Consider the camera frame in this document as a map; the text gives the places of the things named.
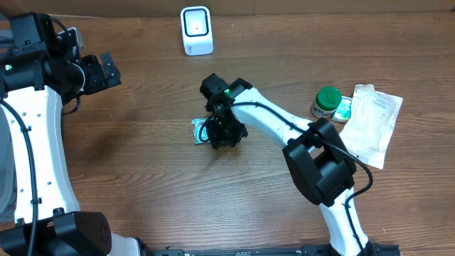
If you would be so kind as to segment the teal snack packet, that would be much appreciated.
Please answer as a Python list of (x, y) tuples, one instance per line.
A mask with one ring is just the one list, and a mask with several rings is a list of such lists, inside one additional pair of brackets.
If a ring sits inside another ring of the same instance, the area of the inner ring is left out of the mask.
[(203, 125), (206, 120), (207, 120), (207, 117), (196, 118), (196, 119), (193, 119), (191, 122), (191, 124), (194, 126), (193, 135), (195, 138), (195, 141), (194, 141), (195, 144), (203, 144), (203, 143), (210, 141), (208, 138), (206, 128)]

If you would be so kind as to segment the green lid jar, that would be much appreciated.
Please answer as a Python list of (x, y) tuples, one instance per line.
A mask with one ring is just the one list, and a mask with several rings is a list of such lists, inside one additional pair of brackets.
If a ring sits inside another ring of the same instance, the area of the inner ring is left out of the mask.
[(335, 87), (323, 87), (316, 94), (311, 105), (311, 113), (318, 118), (330, 117), (338, 108), (342, 94)]

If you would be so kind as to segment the teal Kleenex tissue pack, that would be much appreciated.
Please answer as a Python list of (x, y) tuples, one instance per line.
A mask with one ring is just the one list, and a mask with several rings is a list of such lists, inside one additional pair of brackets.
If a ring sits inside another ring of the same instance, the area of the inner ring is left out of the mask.
[(352, 98), (342, 96), (341, 103), (331, 115), (334, 122), (347, 123), (351, 116)]

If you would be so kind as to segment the clear snack bag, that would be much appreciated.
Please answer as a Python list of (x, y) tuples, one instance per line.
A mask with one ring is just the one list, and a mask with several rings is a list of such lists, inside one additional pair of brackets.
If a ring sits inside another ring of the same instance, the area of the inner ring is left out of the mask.
[(382, 169), (402, 102), (401, 97), (379, 92), (371, 84), (357, 84), (350, 119), (340, 132), (349, 153)]

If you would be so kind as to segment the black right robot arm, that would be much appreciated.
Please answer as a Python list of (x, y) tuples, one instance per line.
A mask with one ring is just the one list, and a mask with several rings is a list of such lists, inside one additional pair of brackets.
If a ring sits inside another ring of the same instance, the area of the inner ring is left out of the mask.
[(369, 255), (370, 241), (362, 231), (353, 199), (353, 175), (360, 160), (348, 153), (335, 127), (326, 119), (297, 117), (267, 100), (249, 82), (225, 82), (215, 73), (200, 92), (211, 116), (201, 131), (214, 149), (234, 147), (254, 127), (279, 145), (299, 192), (320, 207), (330, 233), (331, 254)]

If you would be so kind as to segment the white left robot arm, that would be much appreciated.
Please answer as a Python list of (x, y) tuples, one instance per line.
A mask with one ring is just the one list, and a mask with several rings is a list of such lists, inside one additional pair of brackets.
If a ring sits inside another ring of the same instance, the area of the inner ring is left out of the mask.
[(80, 209), (62, 136), (63, 107), (117, 86), (109, 53), (80, 55), (76, 28), (29, 12), (10, 18), (12, 44), (1, 59), (1, 107), (9, 122), (18, 189), (16, 224), (1, 232), (8, 255), (146, 255), (138, 238), (113, 233), (100, 212)]

